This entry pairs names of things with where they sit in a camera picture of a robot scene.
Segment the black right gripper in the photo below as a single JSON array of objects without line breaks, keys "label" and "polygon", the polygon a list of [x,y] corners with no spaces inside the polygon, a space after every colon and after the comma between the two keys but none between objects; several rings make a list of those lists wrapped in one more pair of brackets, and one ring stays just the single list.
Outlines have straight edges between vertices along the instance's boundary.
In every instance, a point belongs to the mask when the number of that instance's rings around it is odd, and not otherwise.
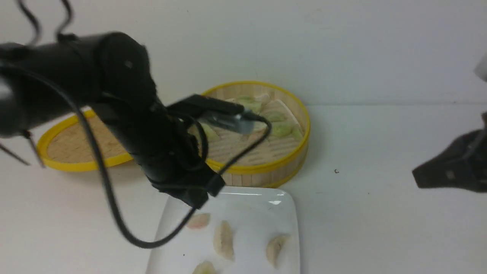
[{"label": "black right gripper", "polygon": [[468,132],[438,156],[412,170],[421,189],[458,188],[476,193],[487,191],[487,114],[484,128]]}]

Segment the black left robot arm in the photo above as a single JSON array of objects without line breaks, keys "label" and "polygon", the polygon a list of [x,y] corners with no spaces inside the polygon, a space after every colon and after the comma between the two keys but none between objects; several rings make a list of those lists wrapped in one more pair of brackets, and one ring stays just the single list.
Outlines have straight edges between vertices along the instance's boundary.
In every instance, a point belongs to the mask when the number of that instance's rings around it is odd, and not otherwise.
[{"label": "black left robot arm", "polygon": [[224,187],[180,120],[189,115],[160,101],[146,48],[125,33],[2,44],[1,137],[72,112],[54,87],[92,108],[159,191],[199,209]]}]

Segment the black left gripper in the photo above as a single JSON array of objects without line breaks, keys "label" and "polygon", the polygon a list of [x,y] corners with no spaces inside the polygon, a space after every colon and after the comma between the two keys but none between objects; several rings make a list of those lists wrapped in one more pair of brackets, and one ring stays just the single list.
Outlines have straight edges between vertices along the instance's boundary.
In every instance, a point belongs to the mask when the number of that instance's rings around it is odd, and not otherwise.
[{"label": "black left gripper", "polygon": [[141,136],[134,159],[157,190],[200,209],[223,189],[224,179],[202,160],[195,137],[180,121],[152,117]]}]

